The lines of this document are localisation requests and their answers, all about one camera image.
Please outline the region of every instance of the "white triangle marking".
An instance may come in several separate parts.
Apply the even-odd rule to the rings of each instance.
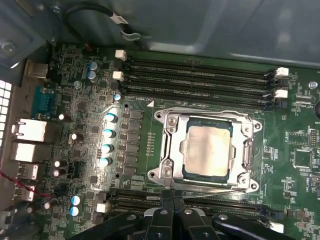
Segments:
[[[147,107],[153,108],[154,105],[155,105],[155,101],[152,101],[152,102],[150,102],[150,103],[147,105]]]

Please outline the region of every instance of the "green circuit board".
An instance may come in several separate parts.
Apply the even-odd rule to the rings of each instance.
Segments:
[[[148,51],[126,52],[134,58],[145,60],[259,72],[282,67]],[[53,160],[78,161],[81,165],[78,178],[50,177],[46,180],[48,189],[67,183],[68,196],[60,198],[59,206],[38,215],[44,227],[42,239],[67,239],[94,226],[92,213],[96,209],[96,198],[100,191],[118,188],[158,193],[163,188],[150,182],[146,173],[159,165],[161,151],[163,126],[153,116],[158,110],[172,107],[236,110],[261,122],[263,130],[254,135],[252,176],[259,183],[260,189],[250,194],[225,195],[223,199],[268,205],[285,215],[278,222],[284,225],[286,235],[301,240],[320,238],[320,190],[315,178],[311,177],[312,174],[320,174],[320,120],[315,115],[315,104],[320,98],[320,91],[309,88],[309,82],[319,81],[320,71],[289,67],[287,107],[272,110],[152,96],[122,96],[120,101],[115,102],[115,92],[110,89],[109,83],[114,57],[113,48],[87,52],[82,46],[71,44],[60,44],[52,53],[48,71],[48,78],[52,83],[47,88],[55,92],[55,102],[52,112],[47,111],[48,115],[40,115],[40,118],[49,116],[50,121],[57,121],[61,113],[72,117],[72,122],[63,125],[62,139],[54,146]],[[91,61],[95,61],[100,67],[96,82],[87,79],[88,64]],[[75,81],[80,81],[82,87],[75,89]],[[113,126],[116,137],[111,142],[116,147],[110,154],[112,164],[99,167],[103,130],[108,128],[105,115],[110,111],[118,118]],[[140,115],[130,119],[128,115],[132,112],[139,112]],[[136,127],[130,130],[131,123],[135,123]],[[73,132],[84,134],[84,140],[69,144],[70,133]],[[139,138],[124,140],[123,135],[128,133],[136,134],[135,137],[138,135]],[[136,163],[125,169],[119,146],[128,149],[128,145],[132,148],[130,154],[135,156]],[[92,192],[93,198],[87,198],[87,192]],[[82,213],[71,217],[70,197],[75,194],[83,194],[85,198]]]

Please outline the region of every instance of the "cpu socket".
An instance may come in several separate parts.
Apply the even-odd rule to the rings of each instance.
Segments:
[[[237,111],[173,107],[157,111],[163,124],[159,167],[149,180],[166,188],[202,192],[255,192],[251,179],[254,133],[263,126]]]

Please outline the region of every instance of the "blue serial port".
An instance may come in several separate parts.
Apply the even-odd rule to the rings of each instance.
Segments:
[[[35,88],[31,117],[33,119],[50,119],[54,110],[56,93],[53,89],[43,86]]]

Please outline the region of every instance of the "motherboard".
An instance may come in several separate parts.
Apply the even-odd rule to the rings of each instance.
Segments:
[[[44,178],[55,197],[35,211],[41,239],[143,215],[169,188],[209,218],[223,210],[319,239],[319,79],[314,69],[57,45],[32,107],[33,119],[62,128]]]

